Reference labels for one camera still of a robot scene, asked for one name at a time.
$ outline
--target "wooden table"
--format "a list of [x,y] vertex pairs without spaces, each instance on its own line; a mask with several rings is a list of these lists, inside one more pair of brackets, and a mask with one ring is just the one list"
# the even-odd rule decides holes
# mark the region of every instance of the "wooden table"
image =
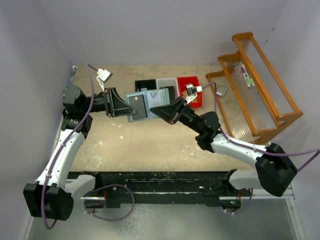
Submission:
[[[206,74],[219,71],[217,65],[100,65],[113,73],[107,86],[116,87],[123,98],[135,91],[135,80],[197,76],[200,84],[208,83]],[[79,66],[74,84],[90,96],[90,82],[84,66]],[[97,81],[95,92],[101,92]],[[236,109],[233,101],[230,108]],[[203,91],[198,115],[213,111],[214,95],[210,88]],[[156,118],[128,122],[126,116],[109,118],[104,112],[91,113],[93,122],[89,135],[77,153],[71,171],[228,171],[251,167],[234,158],[201,150],[196,132],[182,123],[169,125]],[[220,124],[227,128],[218,110]]]

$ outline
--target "wall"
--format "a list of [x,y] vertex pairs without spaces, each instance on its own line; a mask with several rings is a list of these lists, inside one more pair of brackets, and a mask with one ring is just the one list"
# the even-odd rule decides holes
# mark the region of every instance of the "wall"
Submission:
[[0,233],[16,240],[29,215],[23,188],[48,162],[71,63],[36,0],[0,0]]
[[212,64],[253,32],[264,45],[288,0],[39,0],[74,65]]
[[[291,0],[282,13],[264,52],[303,111],[303,116],[275,141],[287,152],[319,148],[320,139],[320,2]],[[309,156],[292,158],[297,167]],[[308,240],[320,236],[320,157],[299,173],[293,190]]]

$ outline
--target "wooden rack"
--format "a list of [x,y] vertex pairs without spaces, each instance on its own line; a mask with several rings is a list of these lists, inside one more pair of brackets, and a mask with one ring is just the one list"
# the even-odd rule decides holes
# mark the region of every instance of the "wooden rack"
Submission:
[[[264,144],[292,124],[303,113],[285,88],[276,71],[268,61],[252,32],[232,36],[238,51],[221,55],[218,61],[222,71],[206,75],[209,82],[228,82],[231,89],[225,97],[218,97],[217,104],[226,123],[229,134],[237,139]],[[248,88],[239,65],[251,76],[255,87]],[[234,95],[243,116],[228,113],[224,98]]]

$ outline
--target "gray floor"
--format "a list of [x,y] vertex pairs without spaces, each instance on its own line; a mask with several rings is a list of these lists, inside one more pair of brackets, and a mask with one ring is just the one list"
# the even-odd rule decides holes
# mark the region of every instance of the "gray floor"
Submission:
[[[102,209],[100,216],[116,218],[130,209]],[[42,218],[34,220],[29,240],[295,240],[285,199],[254,199],[238,215],[204,205],[137,205],[132,214],[118,222],[106,222],[84,214],[78,202],[67,221],[53,230]]]

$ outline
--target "wooden frame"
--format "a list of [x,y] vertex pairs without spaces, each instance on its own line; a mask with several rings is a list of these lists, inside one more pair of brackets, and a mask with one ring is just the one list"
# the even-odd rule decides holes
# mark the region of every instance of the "wooden frame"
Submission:
[[[239,106],[242,110],[242,113],[244,115],[244,118],[246,122],[248,123],[249,129],[251,131],[251,134],[253,137],[259,137],[253,143],[255,144],[264,144],[269,142],[271,139],[273,139],[276,135],[278,135],[281,131],[283,131],[285,128],[287,128],[290,124],[292,124],[296,119],[298,119],[300,116],[302,116],[302,112],[297,107],[296,103],[292,99],[291,95],[287,91],[286,87],[282,83],[280,77],[272,67],[271,63],[263,53],[262,49],[258,45],[257,41],[255,40],[252,32],[244,32],[244,33],[237,33],[232,36],[232,40],[236,44],[238,51],[236,51],[233,54],[227,54],[227,55],[221,55],[218,57],[218,61],[222,67],[222,71],[218,72],[211,72],[206,75],[206,78],[209,82],[212,82],[213,78],[218,77],[226,77],[232,91],[239,103]],[[257,72],[256,68],[254,67],[253,63],[251,62],[250,58],[248,57],[246,50],[244,47],[244,44],[247,45],[249,42],[252,43],[252,45],[255,47],[256,51],[262,58],[264,64],[270,71],[272,77],[274,78],[275,82],[277,83],[278,87],[282,91],[283,95],[285,96],[285,99],[289,103],[289,105],[292,108],[292,112],[288,112],[285,114],[280,114],[279,109],[277,105],[275,104],[274,100],[270,96],[266,86],[264,85],[259,73]],[[268,113],[270,114],[275,127],[270,129],[264,129],[264,130],[256,130],[253,121],[248,113],[248,110],[246,108],[246,105],[244,104],[243,99],[241,98],[237,86],[234,83],[234,80],[231,77],[231,72],[233,71],[233,64],[241,61],[245,68],[247,69],[248,73],[252,77],[252,80],[256,86],[257,92],[260,95],[263,104],[265,105]],[[211,85],[211,90],[215,92],[215,87]],[[222,117],[225,121],[226,127],[230,133],[230,135],[233,137],[232,128],[230,126],[230,122],[227,119],[226,113],[223,109],[223,106],[217,98],[217,104],[221,111]]]

